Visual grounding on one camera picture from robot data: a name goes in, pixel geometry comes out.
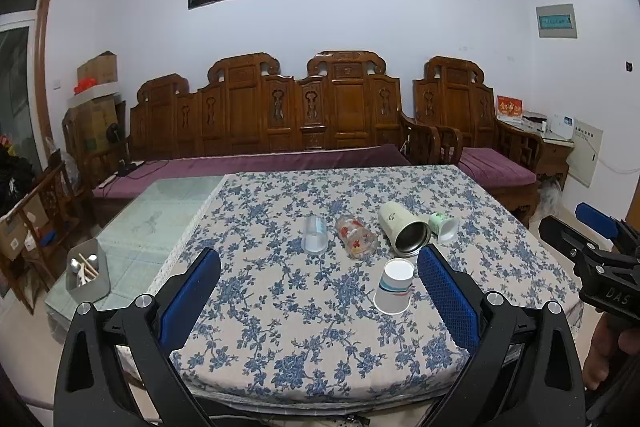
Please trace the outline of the person's right hand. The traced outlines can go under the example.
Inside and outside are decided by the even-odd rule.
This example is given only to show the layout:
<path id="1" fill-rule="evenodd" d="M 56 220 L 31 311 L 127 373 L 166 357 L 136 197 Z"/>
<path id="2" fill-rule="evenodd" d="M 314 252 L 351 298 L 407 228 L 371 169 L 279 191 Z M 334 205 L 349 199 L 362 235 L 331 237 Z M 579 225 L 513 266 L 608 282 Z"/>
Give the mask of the person's right hand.
<path id="1" fill-rule="evenodd" d="M 639 329 L 616 329 L 614 317 L 603 313 L 594 329 L 589 352 L 582 366 L 582 381 L 589 390 L 596 390 L 610 373 L 610 358 L 617 351 L 626 355 L 638 355 Z"/>

